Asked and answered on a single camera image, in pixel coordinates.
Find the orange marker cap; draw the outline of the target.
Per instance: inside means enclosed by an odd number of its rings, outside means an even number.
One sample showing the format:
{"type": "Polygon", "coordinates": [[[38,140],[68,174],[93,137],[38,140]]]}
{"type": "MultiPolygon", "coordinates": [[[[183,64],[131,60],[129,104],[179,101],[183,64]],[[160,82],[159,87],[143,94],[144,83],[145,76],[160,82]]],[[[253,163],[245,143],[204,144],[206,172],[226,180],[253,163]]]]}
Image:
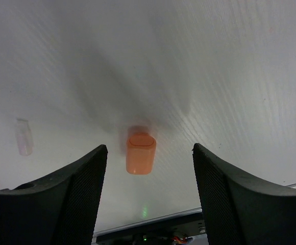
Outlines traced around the orange marker cap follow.
{"type": "Polygon", "coordinates": [[[132,175],[148,175],[153,170],[157,142],[146,126],[132,126],[126,142],[126,170],[132,175]]]}

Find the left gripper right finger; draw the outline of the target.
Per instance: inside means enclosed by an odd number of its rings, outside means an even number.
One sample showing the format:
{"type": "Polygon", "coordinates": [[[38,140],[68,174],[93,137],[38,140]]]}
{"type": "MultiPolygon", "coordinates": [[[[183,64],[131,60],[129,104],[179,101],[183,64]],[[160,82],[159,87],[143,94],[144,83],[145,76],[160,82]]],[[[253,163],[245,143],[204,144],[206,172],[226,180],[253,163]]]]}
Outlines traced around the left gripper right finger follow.
{"type": "Polygon", "coordinates": [[[258,178],[199,143],[193,165],[209,244],[296,244],[296,189],[258,178]]]}

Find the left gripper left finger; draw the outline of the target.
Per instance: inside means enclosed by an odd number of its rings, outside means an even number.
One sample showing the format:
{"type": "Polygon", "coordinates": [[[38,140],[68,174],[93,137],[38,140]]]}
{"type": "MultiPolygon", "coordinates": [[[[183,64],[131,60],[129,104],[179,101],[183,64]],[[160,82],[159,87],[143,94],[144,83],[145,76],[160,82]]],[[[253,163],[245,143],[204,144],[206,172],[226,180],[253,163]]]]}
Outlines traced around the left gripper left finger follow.
{"type": "Polygon", "coordinates": [[[108,150],[15,189],[0,190],[0,244],[91,244],[108,150]]]}

